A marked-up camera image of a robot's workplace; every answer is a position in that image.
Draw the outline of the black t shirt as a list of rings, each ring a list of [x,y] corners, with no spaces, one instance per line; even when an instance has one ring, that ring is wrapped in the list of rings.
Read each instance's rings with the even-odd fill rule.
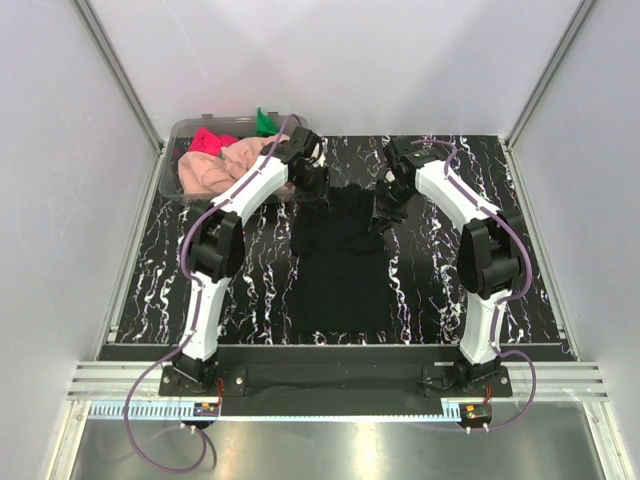
[[[374,192],[332,187],[326,205],[302,204],[290,251],[297,278],[287,306],[296,333],[379,333],[390,328],[392,290],[383,235],[370,229]]]

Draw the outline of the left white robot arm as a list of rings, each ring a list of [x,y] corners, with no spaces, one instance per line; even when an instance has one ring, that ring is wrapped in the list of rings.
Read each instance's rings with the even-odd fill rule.
[[[180,257],[191,294],[179,352],[172,359],[181,384],[193,395],[208,394],[218,382],[218,324],[227,287],[245,260],[245,224],[287,185],[302,201],[326,201],[329,168],[323,140],[302,126],[262,147],[247,173],[224,193],[193,205],[197,217]]]

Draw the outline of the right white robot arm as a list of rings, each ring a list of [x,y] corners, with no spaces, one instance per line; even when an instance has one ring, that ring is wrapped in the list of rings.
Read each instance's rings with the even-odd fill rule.
[[[375,184],[371,227],[384,232],[403,222],[409,201],[420,195],[458,230],[456,270],[467,293],[466,323],[453,366],[433,386],[457,388],[472,397],[488,387],[506,356],[499,345],[506,306],[526,295],[533,269],[520,237],[522,215],[501,210],[476,193],[451,166],[456,146],[450,144],[443,156],[441,144],[408,137],[387,143],[387,170]]]

